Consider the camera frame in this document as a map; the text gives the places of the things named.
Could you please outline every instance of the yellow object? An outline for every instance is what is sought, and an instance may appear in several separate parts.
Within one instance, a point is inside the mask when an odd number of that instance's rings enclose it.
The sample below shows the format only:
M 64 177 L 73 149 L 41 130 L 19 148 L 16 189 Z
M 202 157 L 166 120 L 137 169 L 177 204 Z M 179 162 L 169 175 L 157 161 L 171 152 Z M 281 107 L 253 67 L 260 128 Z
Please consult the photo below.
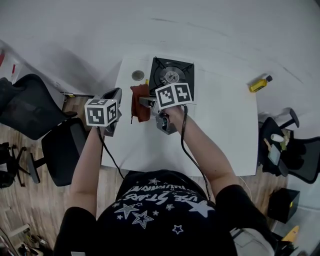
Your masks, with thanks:
M 272 76 L 268 75 L 265 79 L 260 79 L 258 82 L 256 82 L 253 85 L 251 85 L 249 87 L 249 91 L 251 93 L 256 93 L 257 91 L 261 90 L 263 87 L 266 87 L 267 83 L 271 82 L 272 80 L 273 80 Z
M 282 238 L 281 241 L 287 241 L 287 242 L 293 243 L 297 238 L 298 231 L 299 231 L 299 226 L 295 226 L 293 229 L 291 229 L 291 231 L 288 234 L 286 234 L 284 238 Z

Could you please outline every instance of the red cloth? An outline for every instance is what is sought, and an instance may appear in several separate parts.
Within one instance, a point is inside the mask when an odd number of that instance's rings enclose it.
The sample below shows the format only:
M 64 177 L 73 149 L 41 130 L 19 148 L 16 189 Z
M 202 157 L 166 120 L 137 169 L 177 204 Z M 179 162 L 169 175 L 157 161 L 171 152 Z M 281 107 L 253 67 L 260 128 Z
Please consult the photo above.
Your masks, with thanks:
M 131 123 L 133 117 L 137 117 L 139 123 L 148 121 L 150 119 L 150 108 L 143 106 L 139 103 L 140 97 L 149 97 L 149 86 L 147 83 L 138 86 L 131 86 L 132 90 L 132 103 L 131 103 Z

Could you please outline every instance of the hand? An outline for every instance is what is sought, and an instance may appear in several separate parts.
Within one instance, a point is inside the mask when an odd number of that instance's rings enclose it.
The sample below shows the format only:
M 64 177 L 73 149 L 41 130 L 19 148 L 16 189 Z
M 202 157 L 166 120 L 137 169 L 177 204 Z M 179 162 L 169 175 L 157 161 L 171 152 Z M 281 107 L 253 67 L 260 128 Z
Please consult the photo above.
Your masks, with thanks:
M 175 123 L 175 121 L 179 120 L 179 119 L 183 119 L 184 117 L 184 111 L 181 108 L 181 106 L 172 106 L 172 107 L 168 107 L 165 108 L 163 110 L 167 115 L 169 115 L 169 119 L 171 123 Z

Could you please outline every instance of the black cap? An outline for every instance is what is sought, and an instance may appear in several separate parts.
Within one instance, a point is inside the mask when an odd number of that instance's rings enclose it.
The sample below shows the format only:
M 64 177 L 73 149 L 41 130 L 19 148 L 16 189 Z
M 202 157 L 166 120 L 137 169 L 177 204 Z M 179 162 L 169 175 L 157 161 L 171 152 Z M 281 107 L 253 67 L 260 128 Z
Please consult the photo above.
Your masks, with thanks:
M 268 75 L 265 79 L 267 82 L 271 82 L 273 80 L 271 75 Z

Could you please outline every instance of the star print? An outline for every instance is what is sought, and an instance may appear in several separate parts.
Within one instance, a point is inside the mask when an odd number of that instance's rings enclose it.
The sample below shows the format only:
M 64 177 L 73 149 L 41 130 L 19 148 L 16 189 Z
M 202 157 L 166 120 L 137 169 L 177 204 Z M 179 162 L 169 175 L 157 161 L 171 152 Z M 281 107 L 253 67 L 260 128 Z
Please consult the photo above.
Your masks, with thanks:
M 207 218 L 208 217 L 208 211 L 214 211 L 212 207 L 209 207 L 207 205 L 207 201 L 203 200 L 200 203 L 197 202 L 191 202 L 191 201 L 186 201 L 189 205 L 191 205 L 193 208 L 189 210 L 189 212 L 198 212 L 200 213 L 203 217 Z
M 139 209 L 134 208 L 135 204 L 132 205 L 126 205 L 125 203 L 123 204 L 123 207 L 119 210 L 116 210 L 114 213 L 124 213 L 124 218 L 127 219 L 129 214 L 133 211 L 139 211 Z
M 182 229 L 182 225 L 177 226 L 174 225 L 174 229 L 172 229 L 173 232 L 175 232 L 177 235 L 179 235 L 179 233 L 182 233 L 184 230 Z
M 157 183 L 160 182 L 159 180 L 157 180 L 157 178 L 149 179 L 149 181 L 150 181 L 149 184 L 152 183 L 152 184 L 154 184 L 154 185 L 157 185 Z
M 170 211 L 171 209 L 175 208 L 172 204 L 167 204 L 165 209 Z
M 132 214 L 135 216 L 135 220 L 132 222 L 132 224 L 139 223 L 141 227 L 143 227 L 143 229 L 146 229 L 147 222 L 151 222 L 154 220 L 153 218 L 147 216 L 147 210 L 141 214 L 136 212 L 133 212 Z

